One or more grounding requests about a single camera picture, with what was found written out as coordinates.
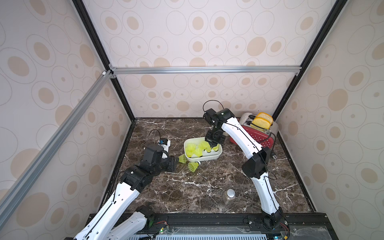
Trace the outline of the yellow toast slice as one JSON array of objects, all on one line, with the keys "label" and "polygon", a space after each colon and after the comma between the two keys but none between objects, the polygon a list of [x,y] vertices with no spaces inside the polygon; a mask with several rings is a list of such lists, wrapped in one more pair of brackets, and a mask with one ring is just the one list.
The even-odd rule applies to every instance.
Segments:
[{"label": "yellow toast slice", "polygon": [[257,115],[257,118],[262,118],[262,119],[268,121],[271,125],[273,124],[273,121],[274,121],[272,116],[270,116],[269,114],[266,114],[266,113],[259,113]]},{"label": "yellow toast slice", "polygon": [[266,129],[268,130],[271,126],[271,123],[263,118],[256,117],[253,121],[252,124],[257,126],[258,128]]}]

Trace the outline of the front yellow toast slice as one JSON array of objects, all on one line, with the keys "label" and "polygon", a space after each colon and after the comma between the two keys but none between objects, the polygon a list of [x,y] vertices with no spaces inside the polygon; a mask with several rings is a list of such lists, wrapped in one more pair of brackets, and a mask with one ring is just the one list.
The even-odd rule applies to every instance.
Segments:
[{"label": "front yellow toast slice", "polygon": [[268,130],[271,126],[271,123],[263,118],[256,117],[253,121],[252,124],[257,126],[258,128],[266,129]]}]

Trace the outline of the back yellow toast slice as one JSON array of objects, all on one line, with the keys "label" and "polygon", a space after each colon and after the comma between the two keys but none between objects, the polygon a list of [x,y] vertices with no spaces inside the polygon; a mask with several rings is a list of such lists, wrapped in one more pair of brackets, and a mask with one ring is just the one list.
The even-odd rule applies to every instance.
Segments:
[{"label": "back yellow toast slice", "polygon": [[270,116],[269,114],[266,114],[266,113],[259,113],[257,115],[257,118],[262,118],[262,119],[268,121],[271,125],[273,124],[273,121],[274,121],[272,116]]}]

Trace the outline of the green shuttlecock group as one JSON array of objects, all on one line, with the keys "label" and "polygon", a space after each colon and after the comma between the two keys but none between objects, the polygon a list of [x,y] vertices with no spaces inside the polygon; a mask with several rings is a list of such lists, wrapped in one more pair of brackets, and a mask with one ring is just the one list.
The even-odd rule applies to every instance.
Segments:
[{"label": "green shuttlecock group", "polygon": [[187,156],[185,154],[182,154],[181,156],[179,156],[179,162],[182,164],[186,164],[188,162]]},{"label": "green shuttlecock group", "polygon": [[215,147],[212,148],[215,152],[219,150],[219,145],[216,145]]},{"label": "green shuttlecock group", "polygon": [[185,154],[188,158],[192,158],[196,152],[197,145],[194,143],[188,143],[185,148]]},{"label": "green shuttlecock group", "polygon": [[194,173],[198,167],[201,165],[201,162],[189,162],[188,168],[191,173]]}]

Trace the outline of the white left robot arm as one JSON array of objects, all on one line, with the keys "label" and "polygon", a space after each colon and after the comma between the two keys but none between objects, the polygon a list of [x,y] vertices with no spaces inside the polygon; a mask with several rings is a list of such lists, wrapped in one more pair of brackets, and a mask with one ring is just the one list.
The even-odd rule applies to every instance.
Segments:
[{"label": "white left robot arm", "polygon": [[118,226],[115,224],[128,206],[162,172],[174,172],[178,159],[169,155],[171,141],[161,138],[157,144],[148,145],[139,165],[127,168],[116,190],[95,217],[81,230],[74,240],[127,240],[137,232],[150,228],[154,212],[145,206],[137,210]]}]

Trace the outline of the silver left aluminium rail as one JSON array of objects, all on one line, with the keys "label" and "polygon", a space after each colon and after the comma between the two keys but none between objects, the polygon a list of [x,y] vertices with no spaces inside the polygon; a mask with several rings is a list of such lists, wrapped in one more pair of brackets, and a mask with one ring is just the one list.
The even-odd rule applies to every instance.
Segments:
[{"label": "silver left aluminium rail", "polygon": [[1,202],[1,228],[6,225],[9,218],[111,76],[112,71],[107,70],[98,78],[4,197]]}]

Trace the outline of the silver horizontal aluminium rail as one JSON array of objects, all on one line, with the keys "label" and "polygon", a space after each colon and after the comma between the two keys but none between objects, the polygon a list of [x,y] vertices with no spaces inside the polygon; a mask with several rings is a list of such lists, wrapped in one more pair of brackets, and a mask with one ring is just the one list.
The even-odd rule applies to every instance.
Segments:
[{"label": "silver horizontal aluminium rail", "polygon": [[301,66],[112,67],[115,75],[299,73]]}]

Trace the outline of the green shuttlecock top group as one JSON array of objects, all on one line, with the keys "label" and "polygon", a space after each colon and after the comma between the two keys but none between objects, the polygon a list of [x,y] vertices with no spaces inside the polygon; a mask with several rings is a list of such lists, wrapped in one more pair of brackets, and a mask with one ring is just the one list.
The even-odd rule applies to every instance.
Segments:
[{"label": "green shuttlecock top group", "polygon": [[186,164],[188,162],[187,156],[185,154],[182,154],[181,156],[179,156],[179,162],[182,164]]}]

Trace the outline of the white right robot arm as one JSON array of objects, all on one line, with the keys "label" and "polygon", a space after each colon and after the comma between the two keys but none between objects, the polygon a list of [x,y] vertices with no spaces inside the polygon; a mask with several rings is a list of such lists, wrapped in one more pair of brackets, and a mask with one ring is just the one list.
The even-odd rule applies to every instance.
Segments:
[{"label": "white right robot arm", "polygon": [[269,180],[268,162],[271,149],[264,148],[256,142],[227,108],[218,112],[213,109],[205,110],[203,117],[212,126],[205,137],[212,148],[223,144],[224,133],[227,133],[243,151],[247,161],[242,165],[242,170],[252,180],[257,190],[263,212],[264,227],[267,230],[275,229],[280,225],[284,215]]}]

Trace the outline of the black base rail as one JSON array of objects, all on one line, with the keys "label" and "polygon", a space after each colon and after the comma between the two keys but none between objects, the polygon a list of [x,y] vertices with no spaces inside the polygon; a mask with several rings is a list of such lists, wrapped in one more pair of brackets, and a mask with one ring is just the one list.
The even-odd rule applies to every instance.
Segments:
[{"label": "black base rail", "polygon": [[143,208],[122,214],[110,231],[91,214],[76,240],[336,240],[324,213],[287,214],[273,229],[260,214],[155,214]]}]

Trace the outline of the white storage box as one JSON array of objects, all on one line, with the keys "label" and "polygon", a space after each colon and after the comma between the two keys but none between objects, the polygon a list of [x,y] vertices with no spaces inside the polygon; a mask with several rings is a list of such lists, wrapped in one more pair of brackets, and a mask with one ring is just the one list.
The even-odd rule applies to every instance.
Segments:
[{"label": "white storage box", "polygon": [[203,162],[218,159],[223,148],[221,145],[211,148],[204,137],[187,139],[184,142],[184,152],[188,162]]}]

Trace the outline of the metal lidded shaker jar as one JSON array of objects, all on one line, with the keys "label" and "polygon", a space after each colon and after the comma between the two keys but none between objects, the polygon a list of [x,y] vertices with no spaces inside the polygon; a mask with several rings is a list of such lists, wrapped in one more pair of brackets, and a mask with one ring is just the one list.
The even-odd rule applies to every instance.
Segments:
[{"label": "metal lidded shaker jar", "polygon": [[230,205],[236,199],[236,192],[233,189],[228,189],[223,193],[223,202],[225,205]]}]

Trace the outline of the red dotted toaster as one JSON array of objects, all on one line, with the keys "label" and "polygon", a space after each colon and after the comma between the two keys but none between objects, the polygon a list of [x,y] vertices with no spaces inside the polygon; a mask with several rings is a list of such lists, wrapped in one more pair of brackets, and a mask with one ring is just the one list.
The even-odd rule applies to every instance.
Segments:
[{"label": "red dotted toaster", "polygon": [[258,114],[244,113],[239,119],[239,123],[256,142],[261,144],[264,148],[267,147],[273,150],[279,127],[274,121],[268,130],[253,125],[252,121]]}]

